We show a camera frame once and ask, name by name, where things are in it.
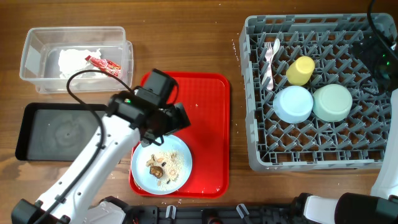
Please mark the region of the light blue dinner plate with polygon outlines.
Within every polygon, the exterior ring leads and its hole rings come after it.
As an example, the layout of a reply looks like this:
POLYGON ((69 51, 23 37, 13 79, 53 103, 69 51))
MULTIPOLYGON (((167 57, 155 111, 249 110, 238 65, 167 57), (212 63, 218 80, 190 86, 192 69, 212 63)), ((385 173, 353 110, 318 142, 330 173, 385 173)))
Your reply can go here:
POLYGON ((132 153, 133 181, 140 189, 154 195, 179 190, 189 179, 192 167, 188 146, 174 135, 165 136, 160 146, 138 145, 132 153))

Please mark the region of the food scraps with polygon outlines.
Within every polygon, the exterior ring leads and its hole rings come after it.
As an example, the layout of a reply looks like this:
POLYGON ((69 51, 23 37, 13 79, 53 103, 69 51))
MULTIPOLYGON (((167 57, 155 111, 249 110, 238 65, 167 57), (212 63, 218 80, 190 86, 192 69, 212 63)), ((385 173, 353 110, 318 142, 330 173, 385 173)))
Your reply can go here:
POLYGON ((161 191, 177 186, 184 173, 185 158, 177 151, 156 152, 146 162, 149 174, 156 178, 157 188, 161 191))

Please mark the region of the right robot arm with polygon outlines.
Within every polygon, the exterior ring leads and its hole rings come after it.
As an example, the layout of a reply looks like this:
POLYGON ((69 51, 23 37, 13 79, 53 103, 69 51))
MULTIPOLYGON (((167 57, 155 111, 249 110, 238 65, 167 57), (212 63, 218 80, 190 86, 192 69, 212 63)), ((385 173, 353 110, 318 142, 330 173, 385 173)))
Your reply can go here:
POLYGON ((370 195, 345 193, 338 199, 302 193, 294 198, 289 221, 329 224, 397 223, 397 43, 379 32, 353 49, 368 67, 382 93, 391 94, 391 123, 378 177, 370 195))

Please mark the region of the white plastic fork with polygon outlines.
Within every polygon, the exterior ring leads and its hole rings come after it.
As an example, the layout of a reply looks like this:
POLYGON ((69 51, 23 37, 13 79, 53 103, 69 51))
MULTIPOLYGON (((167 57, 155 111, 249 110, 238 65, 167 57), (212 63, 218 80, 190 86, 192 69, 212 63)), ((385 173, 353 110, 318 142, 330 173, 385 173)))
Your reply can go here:
POLYGON ((266 69, 266 73, 263 77, 262 84, 266 87, 267 90, 271 90, 273 88, 271 65, 272 65, 272 59, 274 56, 274 50, 273 50, 272 44, 270 42, 265 42, 264 46, 267 48, 267 52, 266 52, 267 69, 266 69))

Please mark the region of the yellow plastic cup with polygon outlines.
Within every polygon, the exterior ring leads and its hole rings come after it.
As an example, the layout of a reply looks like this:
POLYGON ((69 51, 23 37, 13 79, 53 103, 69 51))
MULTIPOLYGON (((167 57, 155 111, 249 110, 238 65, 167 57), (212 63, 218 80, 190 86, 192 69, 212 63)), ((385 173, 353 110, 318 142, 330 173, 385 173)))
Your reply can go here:
POLYGON ((308 56, 299 57, 286 71, 290 84, 302 86, 306 84, 315 69, 315 61, 308 56))

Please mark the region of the red snack wrapper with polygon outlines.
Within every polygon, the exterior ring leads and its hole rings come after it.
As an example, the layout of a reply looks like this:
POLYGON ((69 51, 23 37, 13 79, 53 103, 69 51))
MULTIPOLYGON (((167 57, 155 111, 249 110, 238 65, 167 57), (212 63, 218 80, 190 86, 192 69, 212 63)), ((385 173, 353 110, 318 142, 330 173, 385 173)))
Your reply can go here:
POLYGON ((121 66, 108 59, 100 59, 89 55, 85 60, 101 71, 110 73, 115 77, 119 77, 121 74, 121 66))

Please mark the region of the white plastic spoon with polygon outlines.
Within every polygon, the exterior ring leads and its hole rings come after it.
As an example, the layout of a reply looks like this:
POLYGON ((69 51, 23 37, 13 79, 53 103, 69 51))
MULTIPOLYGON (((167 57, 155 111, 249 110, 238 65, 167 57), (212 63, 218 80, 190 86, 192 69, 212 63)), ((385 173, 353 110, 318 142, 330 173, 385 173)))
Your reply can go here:
POLYGON ((266 51, 266 61, 268 63, 266 73, 262 79, 262 85, 267 88, 267 90, 272 90, 274 87, 274 81, 272 77, 272 61, 276 53, 279 51, 280 40, 276 39, 274 43, 266 42, 264 46, 267 48, 266 51))

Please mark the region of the light green bowl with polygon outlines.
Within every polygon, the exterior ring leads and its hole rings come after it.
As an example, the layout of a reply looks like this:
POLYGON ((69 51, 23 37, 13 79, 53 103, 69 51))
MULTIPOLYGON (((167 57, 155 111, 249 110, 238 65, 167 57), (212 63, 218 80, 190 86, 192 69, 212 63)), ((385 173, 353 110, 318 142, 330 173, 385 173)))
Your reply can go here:
POLYGON ((339 122, 351 111, 353 98, 342 85, 329 84, 313 93, 313 113, 321 120, 339 122))

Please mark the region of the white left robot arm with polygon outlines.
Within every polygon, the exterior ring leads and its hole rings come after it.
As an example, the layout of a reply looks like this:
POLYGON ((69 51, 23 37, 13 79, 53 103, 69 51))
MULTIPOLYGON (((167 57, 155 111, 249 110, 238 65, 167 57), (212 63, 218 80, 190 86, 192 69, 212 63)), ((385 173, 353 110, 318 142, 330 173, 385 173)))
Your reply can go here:
POLYGON ((164 136, 190 125, 182 104, 168 100, 179 86, 154 69, 144 86, 113 95, 103 117, 85 102, 98 129, 62 177, 34 203, 21 199, 13 223, 82 223, 93 198, 121 158, 141 144, 160 146, 164 136))

